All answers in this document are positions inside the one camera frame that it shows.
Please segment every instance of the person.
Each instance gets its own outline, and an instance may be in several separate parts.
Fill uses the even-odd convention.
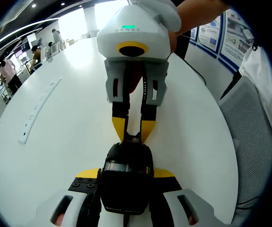
[[[15,94],[18,89],[21,87],[22,83],[19,80],[16,74],[16,66],[11,60],[5,59],[5,56],[1,58],[1,82],[3,83],[6,80],[6,84],[9,89]]]
[[[53,42],[49,42],[48,46],[49,46],[49,49],[47,50],[46,52],[46,57],[47,58],[50,58],[52,56],[52,46],[54,45]]]
[[[40,63],[41,62],[41,50],[38,49],[38,46],[35,45],[32,47],[32,53],[34,55],[33,55],[33,61],[32,61],[31,67],[30,67],[30,72],[32,72],[33,68],[38,69],[41,66],[41,63]]]
[[[53,36],[54,36],[54,42],[60,44],[60,50],[63,51],[65,49],[65,41],[62,38],[60,31],[53,29],[52,30]]]

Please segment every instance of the desk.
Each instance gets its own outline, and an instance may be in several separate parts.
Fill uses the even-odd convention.
[[[196,73],[176,55],[169,58],[167,92],[146,144],[154,166],[173,172],[215,209],[225,223],[237,201],[237,160],[224,117]],[[26,118],[51,82],[62,77],[42,107],[25,145],[18,142]],[[119,138],[106,100],[104,57],[95,38],[54,56],[22,85],[0,120],[0,211],[24,224],[58,190],[85,169],[103,167]],[[131,95],[128,131],[140,126],[141,85]],[[123,216],[104,209],[99,226],[122,226]],[[151,226],[148,209],[130,226]]]

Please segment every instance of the wall poster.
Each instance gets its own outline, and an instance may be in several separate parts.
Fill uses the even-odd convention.
[[[220,56],[238,69],[246,51],[252,46],[251,29],[233,9],[225,11],[225,33]]]
[[[195,27],[191,30],[191,41],[196,42],[197,41],[197,33],[198,33],[198,27]]]
[[[220,36],[221,36],[221,26],[222,26],[222,16],[218,16],[214,21],[199,26],[198,39],[199,42],[211,49],[214,52],[218,52]]]

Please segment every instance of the mesh chair back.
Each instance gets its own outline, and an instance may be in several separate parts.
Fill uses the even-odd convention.
[[[272,128],[259,92],[246,76],[219,101],[219,106],[236,150],[239,182],[232,223],[240,225],[250,213],[247,208],[258,200],[253,198],[263,192],[272,168]]]

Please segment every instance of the power strip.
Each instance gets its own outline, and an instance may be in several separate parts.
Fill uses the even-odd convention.
[[[26,120],[26,123],[24,124],[23,131],[21,133],[21,136],[18,139],[19,143],[22,143],[22,144],[26,143],[27,137],[31,131],[31,128],[35,122],[37,115],[39,114],[39,112],[40,112],[42,106],[44,105],[44,103],[46,102],[47,98],[50,96],[50,94],[52,93],[54,88],[59,84],[61,79],[62,78],[60,78],[58,81],[50,84],[49,88],[45,91],[45,93],[39,99],[38,104],[35,105],[35,107],[33,108],[32,113],[30,114],[30,116]]]

